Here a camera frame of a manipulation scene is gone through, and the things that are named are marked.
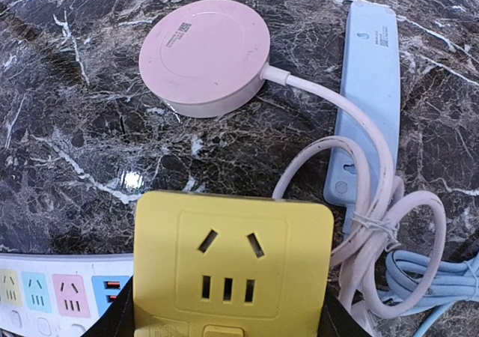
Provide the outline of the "yellow cube socket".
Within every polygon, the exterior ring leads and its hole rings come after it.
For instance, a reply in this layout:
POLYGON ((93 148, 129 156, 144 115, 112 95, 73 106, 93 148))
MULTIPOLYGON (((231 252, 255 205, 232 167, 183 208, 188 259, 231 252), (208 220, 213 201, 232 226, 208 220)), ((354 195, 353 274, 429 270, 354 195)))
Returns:
POLYGON ((148 192, 135 211, 136 336, 316 336, 334 219, 303 201, 148 192))

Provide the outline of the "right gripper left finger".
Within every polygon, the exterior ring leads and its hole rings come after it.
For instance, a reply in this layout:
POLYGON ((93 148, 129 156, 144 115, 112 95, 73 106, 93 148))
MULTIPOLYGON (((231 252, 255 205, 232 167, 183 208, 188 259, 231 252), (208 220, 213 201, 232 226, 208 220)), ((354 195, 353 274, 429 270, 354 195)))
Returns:
POLYGON ((133 277, 104 315, 82 337, 133 337, 135 333, 133 277))

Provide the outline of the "white power strip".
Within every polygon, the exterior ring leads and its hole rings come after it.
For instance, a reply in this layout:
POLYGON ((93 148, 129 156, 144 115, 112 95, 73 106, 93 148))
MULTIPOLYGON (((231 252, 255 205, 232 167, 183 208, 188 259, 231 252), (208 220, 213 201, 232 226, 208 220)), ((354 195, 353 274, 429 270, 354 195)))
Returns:
POLYGON ((131 254, 1 254, 1 329, 82 336, 133 275, 131 254))

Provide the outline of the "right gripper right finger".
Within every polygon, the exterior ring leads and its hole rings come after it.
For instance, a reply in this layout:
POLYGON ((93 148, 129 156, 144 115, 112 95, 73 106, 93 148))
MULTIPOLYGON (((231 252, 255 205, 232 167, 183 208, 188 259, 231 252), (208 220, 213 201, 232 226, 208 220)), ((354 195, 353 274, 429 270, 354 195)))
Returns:
POLYGON ((326 290, 320 316, 320 337, 369 337, 331 290, 326 290))

